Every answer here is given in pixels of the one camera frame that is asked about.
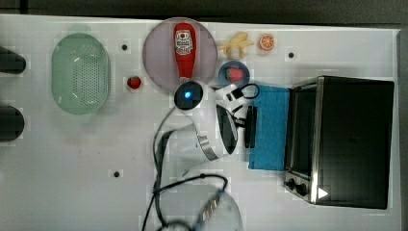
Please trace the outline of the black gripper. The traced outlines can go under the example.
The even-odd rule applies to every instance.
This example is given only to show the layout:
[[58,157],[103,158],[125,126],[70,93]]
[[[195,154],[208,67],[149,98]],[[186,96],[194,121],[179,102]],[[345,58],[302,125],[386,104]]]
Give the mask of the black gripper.
[[230,96],[231,100],[229,101],[229,109],[232,114],[232,118],[234,119],[234,122],[238,127],[244,127],[247,108],[251,103],[251,100],[240,94],[236,96],[231,93]]

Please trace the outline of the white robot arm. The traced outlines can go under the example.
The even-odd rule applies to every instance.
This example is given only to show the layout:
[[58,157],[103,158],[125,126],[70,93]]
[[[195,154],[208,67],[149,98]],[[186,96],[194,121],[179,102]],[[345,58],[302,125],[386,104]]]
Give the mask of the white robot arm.
[[153,140],[156,179],[150,206],[160,226],[156,231],[243,231],[240,209],[219,173],[189,173],[236,152],[239,129],[248,119],[235,117],[248,98],[235,84],[223,88],[190,81],[173,95],[173,112],[189,123],[158,130]]

